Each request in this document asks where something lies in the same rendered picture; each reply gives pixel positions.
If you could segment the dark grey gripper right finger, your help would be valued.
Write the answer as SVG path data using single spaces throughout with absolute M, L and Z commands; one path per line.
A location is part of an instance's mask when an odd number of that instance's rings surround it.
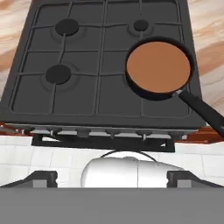
M 168 171 L 166 177 L 168 188 L 222 188 L 222 185 L 198 178 L 190 171 Z

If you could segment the black saucepan with hot chocolate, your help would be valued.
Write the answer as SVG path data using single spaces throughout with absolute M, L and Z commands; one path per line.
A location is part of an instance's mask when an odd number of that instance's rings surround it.
M 178 97 L 224 137 L 224 117 L 195 94 L 185 90 L 196 68 L 192 53 L 172 38 L 146 38 L 127 54 L 125 75 L 130 88 L 147 100 Z

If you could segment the grey oven knob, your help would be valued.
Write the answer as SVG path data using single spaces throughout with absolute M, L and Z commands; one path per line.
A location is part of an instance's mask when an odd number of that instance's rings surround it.
M 142 140 L 144 141 L 146 138 L 147 138 L 147 136 L 149 136 L 150 134 L 151 134 L 151 131 L 149 131 L 149 130 L 138 130 L 137 132 L 136 132 L 141 138 L 142 138 Z
M 91 132 L 90 129 L 78 129 L 77 136 L 86 138 L 86 137 L 89 137 L 90 132 Z
M 113 139 L 115 135 L 120 134 L 120 131 L 118 129 L 107 129 L 106 133 L 110 136 L 111 139 Z
M 61 128 L 51 128 L 49 129 L 50 131 L 50 136 L 55 137 L 61 132 Z

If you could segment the brown wooden cupboard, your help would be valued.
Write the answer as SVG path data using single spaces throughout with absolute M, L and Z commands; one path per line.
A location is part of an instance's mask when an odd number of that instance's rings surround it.
M 31 136 L 33 128 L 20 129 L 0 122 L 0 136 Z
M 215 144 L 219 142 L 224 142 L 224 137 L 221 137 L 209 126 L 203 127 L 187 136 L 183 136 L 181 140 L 176 140 L 176 143 L 182 144 Z

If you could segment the white rounded object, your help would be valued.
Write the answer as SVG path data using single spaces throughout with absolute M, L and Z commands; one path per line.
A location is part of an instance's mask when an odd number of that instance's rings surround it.
M 166 188 L 167 172 L 183 171 L 181 167 L 139 160 L 136 157 L 98 157 L 83 169 L 80 186 L 86 188 Z

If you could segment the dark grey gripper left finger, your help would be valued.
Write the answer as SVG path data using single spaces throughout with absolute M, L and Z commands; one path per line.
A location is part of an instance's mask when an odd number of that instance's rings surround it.
M 27 188 L 57 188 L 58 173 L 56 171 L 34 171 L 24 179 L 1 185 L 1 188 L 27 187 Z

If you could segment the black gas hob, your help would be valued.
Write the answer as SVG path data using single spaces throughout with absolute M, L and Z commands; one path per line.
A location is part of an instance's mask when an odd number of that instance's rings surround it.
M 32 0 L 0 101 L 11 124 L 196 130 L 177 97 L 147 101 L 125 79 L 139 40 L 167 37 L 192 51 L 187 0 Z

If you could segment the silver oven control panel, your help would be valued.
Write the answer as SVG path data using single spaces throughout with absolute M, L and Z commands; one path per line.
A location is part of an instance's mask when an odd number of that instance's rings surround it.
M 13 124 L 6 123 L 7 125 L 13 126 L 15 128 L 26 129 L 33 128 L 32 134 L 43 134 L 50 135 L 49 129 L 51 128 L 61 128 L 61 132 L 58 135 L 69 135 L 77 136 L 78 129 L 89 129 L 90 137 L 110 137 L 106 130 L 119 130 L 120 134 L 115 135 L 115 137 L 140 137 L 137 134 L 138 130 L 149 130 L 151 134 L 147 138 L 159 138 L 159 139 L 178 139 L 181 140 L 182 137 L 186 137 L 185 131 L 178 129 L 131 129 L 131 128 L 110 128 L 110 127 L 81 127 L 81 126 L 56 126 L 56 125 L 27 125 L 27 124 Z

